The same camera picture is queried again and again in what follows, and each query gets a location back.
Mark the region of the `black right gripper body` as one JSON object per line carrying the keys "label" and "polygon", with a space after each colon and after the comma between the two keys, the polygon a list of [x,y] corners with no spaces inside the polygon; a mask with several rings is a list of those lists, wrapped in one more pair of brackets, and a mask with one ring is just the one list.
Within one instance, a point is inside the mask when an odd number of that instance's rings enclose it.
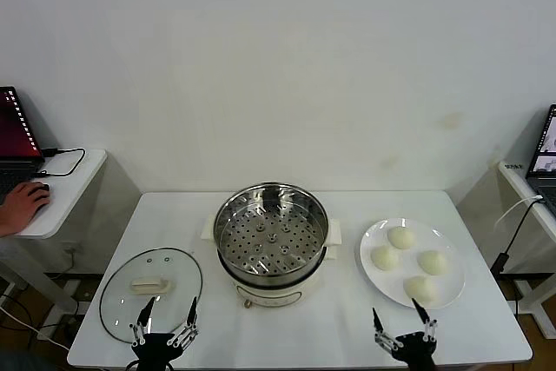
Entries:
{"label": "black right gripper body", "polygon": [[415,332],[397,336],[392,356],[397,361],[405,362],[411,371],[437,371],[433,354],[437,348],[434,337],[424,332]]}

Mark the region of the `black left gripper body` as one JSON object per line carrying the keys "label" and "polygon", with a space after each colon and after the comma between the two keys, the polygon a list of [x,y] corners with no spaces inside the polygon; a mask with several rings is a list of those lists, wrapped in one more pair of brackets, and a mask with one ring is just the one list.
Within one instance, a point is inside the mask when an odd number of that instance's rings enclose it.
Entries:
{"label": "black left gripper body", "polygon": [[144,336],[144,343],[134,341],[131,350],[136,359],[131,367],[136,370],[173,370],[171,362],[179,357],[179,348],[168,342],[173,334],[151,333]]}

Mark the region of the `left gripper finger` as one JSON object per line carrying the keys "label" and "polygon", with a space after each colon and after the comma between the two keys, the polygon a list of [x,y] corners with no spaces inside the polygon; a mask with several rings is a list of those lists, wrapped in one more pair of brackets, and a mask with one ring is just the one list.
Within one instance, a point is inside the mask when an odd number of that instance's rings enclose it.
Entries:
{"label": "left gripper finger", "polygon": [[132,347],[137,347],[144,345],[146,343],[146,334],[150,332],[151,314],[154,304],[156,302],[156,297],[152,296],[147,305],[140,311],[136,322],[130,323],[129,328],[131,329],[133,340],[131,343]]}
{"label": "left gripper finger", "polygon": [[186,320],[178,326],[174,335],[169,340],[173,348],[188,348],[199,334],[197,321],[198,298],[194,297],[186,317]]}

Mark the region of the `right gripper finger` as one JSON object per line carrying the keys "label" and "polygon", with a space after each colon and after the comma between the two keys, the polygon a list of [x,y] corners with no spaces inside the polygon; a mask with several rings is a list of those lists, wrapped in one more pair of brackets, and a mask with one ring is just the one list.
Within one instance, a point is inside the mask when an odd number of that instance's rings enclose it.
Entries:
{"label": "right gripper finger", "polygon": [[373,316],[374,341],[386,352],[398,351],[401,348],[400,343],[385,331],[375,308],[373,308]]}
{"label": "right gripper finger", "polygon": [[435,319],[430,318],[428,312],[416,301],[415,298],[412,298],[412,303],[424,325],[424,330],[422,332],[415,332],[412,336],[420,336],[423,342],[435,344],[437,342],[436,329],[438,327],[438,322]]}

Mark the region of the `person's bare hand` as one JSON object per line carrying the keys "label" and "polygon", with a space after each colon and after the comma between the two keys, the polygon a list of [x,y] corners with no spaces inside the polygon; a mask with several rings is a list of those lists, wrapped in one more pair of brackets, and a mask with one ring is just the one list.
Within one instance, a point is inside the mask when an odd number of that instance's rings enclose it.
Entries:
{"label": "person's bare hand", "polygon": [[22,232],[36,212],[50,203],[50,188],[42,182],[18,184],[1,204],[1,237]]}

